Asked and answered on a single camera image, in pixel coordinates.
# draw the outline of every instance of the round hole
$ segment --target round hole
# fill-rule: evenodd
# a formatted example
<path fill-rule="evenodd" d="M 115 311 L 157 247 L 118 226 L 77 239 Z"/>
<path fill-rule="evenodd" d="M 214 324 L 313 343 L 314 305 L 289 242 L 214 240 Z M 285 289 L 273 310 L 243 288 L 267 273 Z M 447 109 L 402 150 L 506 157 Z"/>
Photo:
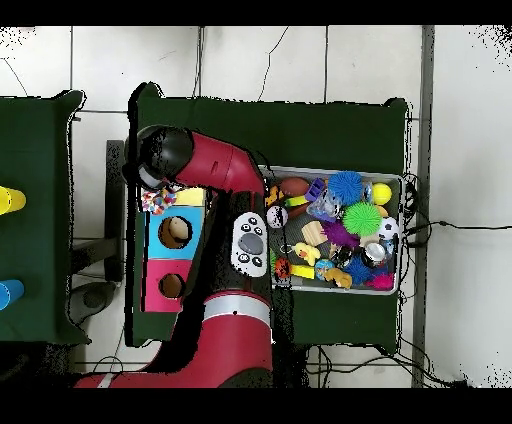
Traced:
<path fill-rule="evenodd" d="M 192 238 L 192 224 L 181 216 L 165 218 L 158 228 L 158 238 L 168 249 L 183 249 Z"/>
<path fill-rule="evenodd" d="M 185 282 L 177 274 L 167 274 L 158 283 L 158 290 L 168 299 L 176 299 L 183 295 Z"/>

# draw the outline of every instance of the blue spiky ball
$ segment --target blue spiky ball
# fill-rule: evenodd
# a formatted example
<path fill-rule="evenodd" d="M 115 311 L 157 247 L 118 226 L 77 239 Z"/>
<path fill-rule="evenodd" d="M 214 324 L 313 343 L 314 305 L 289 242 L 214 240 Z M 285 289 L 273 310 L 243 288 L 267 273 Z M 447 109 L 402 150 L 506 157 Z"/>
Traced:
<path fill-rule="evenodd" d="M 355 171 L 340 171 L 331 175 L 327 188 L 342 205 L 348 206 L 361 200 L 363 182 L 361 175 Z"/>

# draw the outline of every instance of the green table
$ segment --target green table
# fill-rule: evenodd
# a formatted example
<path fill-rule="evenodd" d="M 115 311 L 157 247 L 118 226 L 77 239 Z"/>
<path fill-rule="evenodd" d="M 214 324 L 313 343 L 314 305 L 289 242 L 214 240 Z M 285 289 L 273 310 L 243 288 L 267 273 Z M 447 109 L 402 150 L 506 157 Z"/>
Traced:
<path fill-rule="evenodd" d="M 87 343 L 66 316 L 70 268 L 68 122 L 83 93 L 0 98 L 0 185 L 20 189 L 24 209 L 0 216 L 0 280 L 23 298 L 0 311 L 0 341 Z"/>
<path fill-rule="evenodd" d="M 184 126 L 251 151 L 271 165 L 351 169 L 401 175 L 407 104 L 343 102 L 244 103 L 208 98 L 161 98 L 148 84 L 137 100 L 138 128 Z M 140 310 L 144 218 L 137 215 L 133 287 L 133 336 L 168 340 L 176 315 Z M 379 344 L 395 351 L 397 294 L 363 296 L 293 292 L 294 342 Z"/>

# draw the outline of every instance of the metal frame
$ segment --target metal frame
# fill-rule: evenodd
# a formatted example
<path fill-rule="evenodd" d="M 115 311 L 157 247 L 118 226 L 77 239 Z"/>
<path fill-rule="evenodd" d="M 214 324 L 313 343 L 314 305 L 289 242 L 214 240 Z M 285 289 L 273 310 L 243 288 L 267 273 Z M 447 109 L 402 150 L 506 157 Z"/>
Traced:
<path fill-rule="evenodd" d="M 105 181 L 105 237 L 73 247 L 71 273 L 104 260 L 105 280 L 123 280 L 125 184 L 121 174 L 124 142 L 107 141 Z"/>

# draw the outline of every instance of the blue panel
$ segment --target blue panel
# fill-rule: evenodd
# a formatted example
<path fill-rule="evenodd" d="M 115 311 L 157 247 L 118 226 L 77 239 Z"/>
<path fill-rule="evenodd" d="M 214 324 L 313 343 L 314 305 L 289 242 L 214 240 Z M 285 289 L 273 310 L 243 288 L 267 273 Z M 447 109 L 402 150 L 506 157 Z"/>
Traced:
<path fill-rule="evenodd" d="M 165 218 L 180 216 L 192 225 L 192 239 L 182 249 L 169 249 L 158 239 L 158 228 Z M 190 259 L 199 243 L 203 226 L 203 208 L 195 206 L 171 206 L 162 215 L 151 215 L 149 220 L 149 259 Z"/>

